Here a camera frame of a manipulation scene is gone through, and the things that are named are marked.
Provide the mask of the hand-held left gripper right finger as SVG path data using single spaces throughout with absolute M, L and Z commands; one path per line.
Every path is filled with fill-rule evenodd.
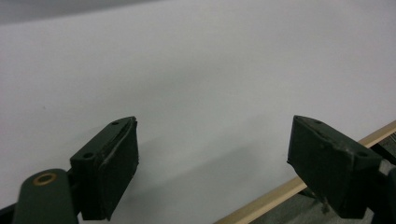
M 326 123 L 302 116 L 292 121 L 288 164 L 343 218 L 362 218 L 367 187 L 382 157 Z

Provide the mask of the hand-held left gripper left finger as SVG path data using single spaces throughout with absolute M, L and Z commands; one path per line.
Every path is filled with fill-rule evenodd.
M 134 117 L 112 121 L 71 157 L 83 219 L 111 219 L 139 164 L 136 129 Z

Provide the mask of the white table cover sheet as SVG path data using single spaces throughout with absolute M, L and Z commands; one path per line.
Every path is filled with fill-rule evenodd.
M 0 0 L 0 208 L 133 116 L 136 175 L 86 224 L 210 224 L 294 177 L 296 115 L 396 120 L 396 0 Z

